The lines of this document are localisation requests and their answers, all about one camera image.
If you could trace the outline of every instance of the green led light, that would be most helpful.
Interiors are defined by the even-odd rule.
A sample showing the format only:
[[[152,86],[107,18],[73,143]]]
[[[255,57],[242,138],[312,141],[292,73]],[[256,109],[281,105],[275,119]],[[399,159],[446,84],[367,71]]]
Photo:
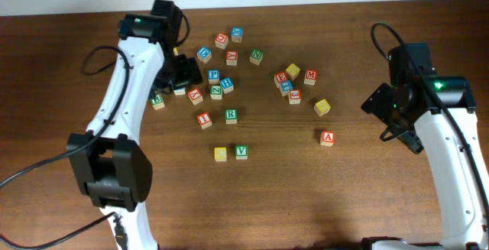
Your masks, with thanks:
[[[435,88],[436,89],[441,89],[443,87],[443,84],[440,82],[435,82]]]

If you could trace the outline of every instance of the wooden alphabet block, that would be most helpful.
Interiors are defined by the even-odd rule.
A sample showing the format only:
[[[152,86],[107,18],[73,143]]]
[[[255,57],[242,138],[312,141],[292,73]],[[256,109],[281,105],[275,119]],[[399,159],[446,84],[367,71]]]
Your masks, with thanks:
[[[292,63],[285,71],[289,74],[290,79],[294,81],[299,76],[300,68]]]
[[[243,28],[232,28],[231,41],[235,43],[241,43],[243,40]]]
[[[202,93],[199,89],[192,89],[189,91],[189,98],[193,105],[197,105],[204,100]]]
[[[314,86],[316,80],[318,79],[318,72],[315,70],[307,70],[306,76],[304,77],[304,83],[306,85]]]
[[[201,47],[199,49],[199,51],[197,52],[197,57],[203,63],[207,63],[212,58],[211,50],[209,48],[207,48],[207,47]]]
[[[282,96],[286,96],[287,94],[289,94],[289,91],[293,89],[292,82],[287,80],[285,82],[280,83],[279,89],[280,89],[280,93],[282,93]]]
[[[185,86],[179,89],[174,89],[173,93],[175,93],[176,96],[185,95],[186,93]]]
[[[235,85],[233,85],[231,78],[226,78],[221,80],[222,91],[224,94],[230,93],[235,89]]]
[[[250,62],[254,63],[255,65],[259,65],[262,59],[263,59],[263,52],[254,48],[251,51]]]
[[[226,109],[226,124],[238,123],[238,111],[236,109]]]
[[[300,101],[303,99],[303,95],[300,92],[300,89],[293,89],[289,91],[289,104],[300,104]]]
[[[151,105],[153,106],[153,109],[155,109],[155,110],[165,107],[165,103],[163,102],[163,98],[161,98],[161,96],[158,93],[156,93],[154,95],[154,98],[150,99],[150,101],[151,101]]]
[[[220,85],[211,86],[211,99],[221,100],[222,99],[222,87]]]
[[[207,76],[209,77],[209,84],[219,84],[219,70],[209,70]]]
[[[217,34],[217,37],[215,38],[215,45],[219,48],[225,49],[228,46],[229,43],[229,38],[227,35],[224,35],[223,33]]]
[[[328,104],[326,99],[323,99],[314,105],[314,110],[317,112],[319,116],[325,115],[326,113],[329,112],[330,109],[331,106]]]
[[[288,79],[289,78],[287,78],[287,73],[285,71],[282,71],[281,73],[275,73],[274,75],[275,86],[279,87],[280,83],[283,83]]]
[[[197,120],[199,120],[199,124],[202,129],[212,126],[211,116],[207,112],[197,116]]]
[[[227,161],[226,148],[214,148],[214,159],[217,162]]]
[[[236,146],[236,160],[248,159],[248,146]]]
[[[226,64],[228,66],[238,65],[238,52],[236,50],[226,51]]]
[[[334,131],[323,131],[321,134],[321,146],[333,146],[335,143]]]

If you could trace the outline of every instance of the wood grain surface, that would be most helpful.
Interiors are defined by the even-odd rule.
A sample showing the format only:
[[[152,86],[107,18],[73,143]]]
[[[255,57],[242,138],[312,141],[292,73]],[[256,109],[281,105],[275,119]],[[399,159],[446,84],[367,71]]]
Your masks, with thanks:
[[[147,106],[141,147],[153,164],[147,199],[151,231],[163,248],[294,248],[344,245],[366,236],[438,242],[442,222],[426,155],[398,141],[383,143],[383,124],[360,110],[382,82],[387,61],[375,50],[370,27],[387,21],[406,42],[427,42],[442,75],[471,81],[478,103],[479,140],[489,157],[489,0],[375,2],[185,11],[192,25],[181,52],[203,46],[212,59],[200,64],[235,82],[223,100],[165,97],[166,108]],[[96,46],[116,45],[123,12],[0,18],[0,178],[62,152],[71,132],[83,133],[95,115],[111,71],[82,76],[83,58]],[[225,65],[214,36],[244,28],[238,66]],[[384,49],[396,46],[379,30]],[[252,48],[264,51],[260,66]],[[115,55],[102,52],[92,67]],[[314,86],[298,106],[288,104],[273,74],[295,63],[316,69]],[[313,103],[331,111],[318,117]],[[237,125],[225,124],[237,109]],[[209,112],[202,130],[196,116]],[[324,129],[333,147],[319,145]],[[247,161],[234,159],[247,144]],[[214,147],[230,159],[216,163]],[[17,179],[0,193],[0,232],[24,245],[56,239],[102,214],[77,189],[68,160]],[[107,222],[58,249],[115,249]]]

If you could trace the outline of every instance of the yellow block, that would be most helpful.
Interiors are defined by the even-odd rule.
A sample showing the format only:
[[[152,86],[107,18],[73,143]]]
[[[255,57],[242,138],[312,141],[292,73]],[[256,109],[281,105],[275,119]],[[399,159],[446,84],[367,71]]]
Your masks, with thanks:
[[[287,74],[289,74],[290,79],[293,81],[299,76],[300,68],[292,63],[285,71]]]
[[[318,113],[319,116],[324,115],[329,112],[331,106],[328,104],[326,99],[323,99],[316,103],[314,106],[314,110]]]
[[[214,159],[216,161],[227,161],[226,148],[214,148]]]

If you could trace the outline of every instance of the green block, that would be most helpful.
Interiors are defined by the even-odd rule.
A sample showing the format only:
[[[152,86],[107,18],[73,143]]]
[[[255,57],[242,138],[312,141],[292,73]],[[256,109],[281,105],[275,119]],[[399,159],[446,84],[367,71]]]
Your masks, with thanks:
[[[236,146],[236,159],[248,159],[248,146]]]
[[[154,106],[154,105],[157,105],[157,104],[161,104],[163,102],[163,99],[161,98],[161,96],[159,94],[155,95],[153,99],[151,99],[151,105]]]
[[[238,120],[238,111],[236,109],[226,109],[226,120]]]
[[[251,57],[253,57],[254,59],[256,60],[259,60],[261,59],[261,57],[263,56],[263,52],[259,51],[258,49],[254,48],[252,51],[251,51]]]
[[[211,94],[213,95],[221,95],[222,88],[221,86],[211,86]]]

